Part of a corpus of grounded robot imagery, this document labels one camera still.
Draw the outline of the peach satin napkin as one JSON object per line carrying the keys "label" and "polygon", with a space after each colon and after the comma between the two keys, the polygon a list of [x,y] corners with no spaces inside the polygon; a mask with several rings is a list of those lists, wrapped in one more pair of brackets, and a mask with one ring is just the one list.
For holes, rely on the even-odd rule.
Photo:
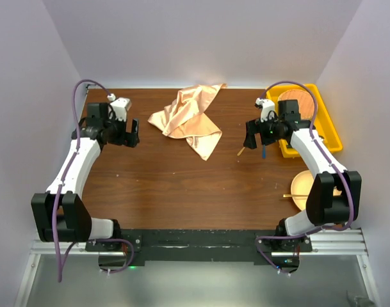
{"label": "peach satin napkin", "polygon": [[150,115],[148,122],[162,135],[172,139],[185,139],[188,145],[204,161],[216,148],[222,131],[205,114],[219,91],[227,85],[196,85],[181,89],[176,99]]}

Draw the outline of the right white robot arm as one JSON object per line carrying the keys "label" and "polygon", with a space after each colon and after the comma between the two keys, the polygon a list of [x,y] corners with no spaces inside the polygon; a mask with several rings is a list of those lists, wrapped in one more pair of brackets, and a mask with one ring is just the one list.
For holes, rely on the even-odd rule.
{"label": "right white robot arm", "polygon": [[296,100],[282,100],[279,107],[267,98],[258,98],[259,118],[246,123],[243,146],[257,147],[256,136],[268,146],[286,140],[301,156],[314,179],[306,208],[280,221],[274,239],[282,251],[290,251],[305,237],[323,229],[342,231],[351,226],[359,213],[362,178],[347,170],[323,144],[314,124],[300,116]]}

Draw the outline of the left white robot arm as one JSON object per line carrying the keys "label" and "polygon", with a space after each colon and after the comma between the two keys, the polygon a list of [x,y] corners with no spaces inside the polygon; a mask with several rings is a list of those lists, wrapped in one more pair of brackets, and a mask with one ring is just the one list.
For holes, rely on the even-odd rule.
{"label": "left white robot arm", "polygon": [[38,236],[43,242],[86,242],[100,239],[108,251],[122,245],[122,235],[114,219],[93,218],[82,201],[90,170],[105,145],[134,148],[139,142],[139,121],[126,130],[128,98],[111,103],[88,104],[86,116],[72,133],[69,153],[56,178],[44,193],[31,199]]}

